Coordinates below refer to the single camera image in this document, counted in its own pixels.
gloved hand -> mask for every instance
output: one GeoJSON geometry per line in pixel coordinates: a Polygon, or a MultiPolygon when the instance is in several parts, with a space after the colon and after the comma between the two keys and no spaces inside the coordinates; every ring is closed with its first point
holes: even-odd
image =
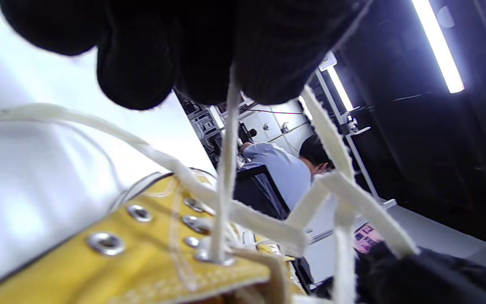
{"type": "Polygon", "coordinates": [[[231,64],[261,104],[299,96],[324,54],[373,0],[0,0],[34,45],[73,56],[98,47],[102,91],[129,109],[175,85],[195,102],[226,100],[231,64]]]}
{"type": "Polygon", "coordinates": [[[356,264],[359,300],[367,304],[486,304],[486,268],[421,248],[398,260],[384,243],[356,264]]]}

glove finger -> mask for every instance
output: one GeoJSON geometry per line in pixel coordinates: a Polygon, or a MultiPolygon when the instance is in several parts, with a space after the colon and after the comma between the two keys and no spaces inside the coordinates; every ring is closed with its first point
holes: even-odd
{"type": "Polygon", "coordinates": [[[363,2],[367,0],[239,2],[235,63],[243,92],[260,104],[299,96],[363,2]]]}
{"type": "Polygon", "coordinates": [[[100,38],[101,0],[0,0],[0,7],[19,35],[45,50],[81,54],[100,38]]]}
{"type": "Polygon", "coordinates": [[[151,109],[173,87],[176,70],[167,40],[170,15],[163,11],[149,2],[107,2],[97,79],[104,94],[127,109],[151,109]]]}
{"type": "Polygon", "coordinates": [[[186,5],[176,87],[201,104],[226,101],[233,58],[235,4],[215,0],[186,5]]]}

chair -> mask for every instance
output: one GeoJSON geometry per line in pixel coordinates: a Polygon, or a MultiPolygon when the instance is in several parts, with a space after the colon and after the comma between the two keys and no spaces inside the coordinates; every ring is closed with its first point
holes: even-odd
{"type": "MultiPolygon", "coordinates": [[[[284,220],[290,214],[290,209],[264,164],[237,173],[234,198],[254,210],[276,219],[284,220]]],[[[292,264],[301,287],[309,294],[309,285],[313,283],[313,278],[307,260],[296,258],[292,264]]]]}

man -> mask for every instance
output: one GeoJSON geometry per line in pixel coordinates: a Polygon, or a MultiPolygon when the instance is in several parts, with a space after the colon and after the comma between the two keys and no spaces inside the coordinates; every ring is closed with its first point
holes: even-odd
{"type": "Polygon", "coordinates": [[[251,159],[240,171],[266,165],[273,181],[290,210],[311,187],[312,176],[325,173],[332,168],[317,135],[303,142],[299,157],[295,157],[276,144],[246,142],[241,146],[241,154],[251,159]]]}

cable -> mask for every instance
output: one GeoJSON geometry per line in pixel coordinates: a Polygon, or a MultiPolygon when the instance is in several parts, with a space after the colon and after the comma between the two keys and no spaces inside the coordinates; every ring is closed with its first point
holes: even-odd
{"type": "Polygon", "coordinates": [[[252,111],[252,112],[267,112],[267,113],[276,113],[276,114],[298,114],[304,115],[303,113],[295,113],[295,112],[275,112],[275,111],[268,111],[268,110],[254,110],[254,109],[239,109],[240,111],[252,111]]]}

